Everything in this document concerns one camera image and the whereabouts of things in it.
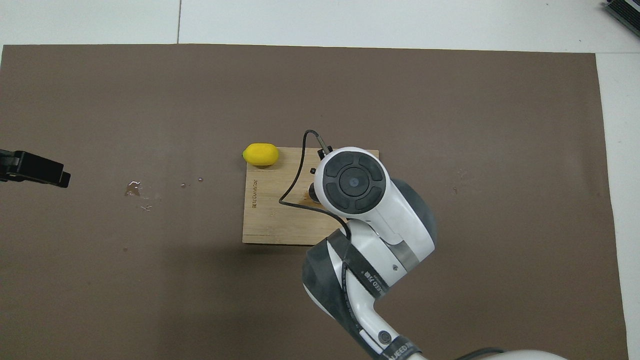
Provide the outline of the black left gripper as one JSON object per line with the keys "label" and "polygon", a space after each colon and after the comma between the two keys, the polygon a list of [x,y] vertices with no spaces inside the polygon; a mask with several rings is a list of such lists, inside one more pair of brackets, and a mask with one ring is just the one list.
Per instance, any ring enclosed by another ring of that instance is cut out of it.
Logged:
{"label": "black left gripper", "polygon": [[64,164],[34,153],[18,150],[0,150],[0,181],[35,182],[68,188],[71,174],[64,171]]}

